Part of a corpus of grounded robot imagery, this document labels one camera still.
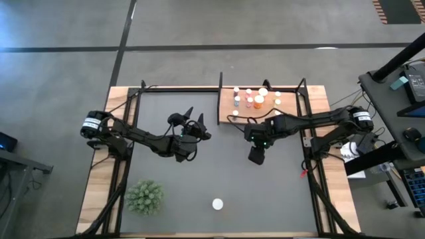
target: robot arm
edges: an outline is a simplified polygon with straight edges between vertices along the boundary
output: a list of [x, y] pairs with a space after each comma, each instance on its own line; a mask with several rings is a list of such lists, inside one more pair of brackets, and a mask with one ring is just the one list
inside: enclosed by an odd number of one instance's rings
[[338, 127], [323, 137], [314, 137], [311, 140], [312, 157], [322, 157], [321, 153], [328, 152], [330, 145], [354, 133], [373, 130], [373, 122], [368, 111], [353, 106], [301, 117], [283, 113], [267, 118], [262, 123], [245, 125], [245, 140], [254, 142], [248, 158], [261, 165], [264, 162], [265, 149], [272, 146], [275, 140], [293, 135], [299, 130], [329, 125]]
[[[111, 113], [91, 111], [85, 119], [80, 134], [87, 139], [96, 138], [106, 144], [114, 153], [125, 156], [128, 154], [128, 142], [134, 141], [149, 147], [152, 152], [161, 157], [175, 156], [178, 162], [188, 159], [189, 155], [197, 151], [197, 143], [211, 138], [203, 124], [203, 114], [198, 121], [189, 120], [193, 107], [185, 115], [174, 113], [169, 116], [169, 128], [164, 135], [153, 135], [142, 129], [133, 127], [126, 122], [115, 118]], [[113, 120], [112, 127], [108, 127], [108, 120]], [[174, 135], [174, 127], [182, 125], [180, 135]], [[173, 128], [173, 135], [166, 135]]]

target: artificial plant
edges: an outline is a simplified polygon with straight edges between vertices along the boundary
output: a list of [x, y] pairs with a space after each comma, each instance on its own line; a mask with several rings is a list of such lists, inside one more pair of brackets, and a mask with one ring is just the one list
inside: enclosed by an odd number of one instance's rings
[[161, 207], [163, 189], [152, 180], [140, 180], [127, 190], [125, 198], [128, 210], [143, 215], [154, 215]]

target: concrete floor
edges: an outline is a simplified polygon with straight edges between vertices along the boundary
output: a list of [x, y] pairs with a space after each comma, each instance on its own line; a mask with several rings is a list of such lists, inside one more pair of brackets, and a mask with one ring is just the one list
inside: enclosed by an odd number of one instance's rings
[[[4, 0], [1, 47], [118, 46], [130, 0]], [[371, 0], [156, 0], [137, 2], [128, 46], [408, 42], [423, 25], [382, 25]], [[357, 76], [399, 48], [127, 52], [118, 86], [225, 84], [325, 85], [329, 102], [359, 88]], [[89, 110], [104, 107], [116, 52], [0, 53], [0, 131], [18, 153], [54, 165], [28, 193], [14, 238], [73, 235], [92, 150], [79, 136]], [[344, 106], [347, 99], [333, 108]], [[377, 128], [383, 125], [377, 116]], [[388, 133], [383, 135], [390, 141]], [[386, 184], [353, 190], [362, 231], [423, 238], [414, 208], [385, 210]]]

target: white bottle cap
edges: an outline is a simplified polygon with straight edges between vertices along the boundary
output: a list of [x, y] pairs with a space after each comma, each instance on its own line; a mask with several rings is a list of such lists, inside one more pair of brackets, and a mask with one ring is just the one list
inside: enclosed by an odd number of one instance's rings
[[254, 100], [255, 100], [256, 103], [262, 104], [264, 102], [264, 97], [262, 97], [262, 96], [256, 96], [254, 98]]
[[214, 199], [212, 202], [212, 207], [215, 210], [221, 210], [223, 208], [223, 201], [221, 199]]
[[259, 89], [258, 90], [258, 93], [261, 95], [261, 96], [267, 96], [267, 94], [268, 94], [268, 91], [267, 91], [267, 89], [265, 89], [265, 88], [261, 88], [261, 89]]

